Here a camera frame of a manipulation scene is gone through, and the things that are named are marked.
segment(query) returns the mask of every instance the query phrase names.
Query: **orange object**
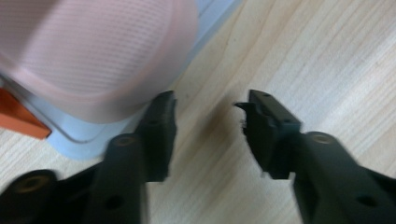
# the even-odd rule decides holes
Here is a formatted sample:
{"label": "orange object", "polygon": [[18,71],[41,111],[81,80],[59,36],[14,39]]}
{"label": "orange object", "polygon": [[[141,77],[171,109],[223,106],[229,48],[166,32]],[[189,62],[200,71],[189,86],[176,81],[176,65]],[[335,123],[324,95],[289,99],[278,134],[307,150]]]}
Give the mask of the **orange object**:
{"label": "orange object", "polygon": [[4,89],[0,89],[0,126],[39,139],[50,134],[47,126]]}

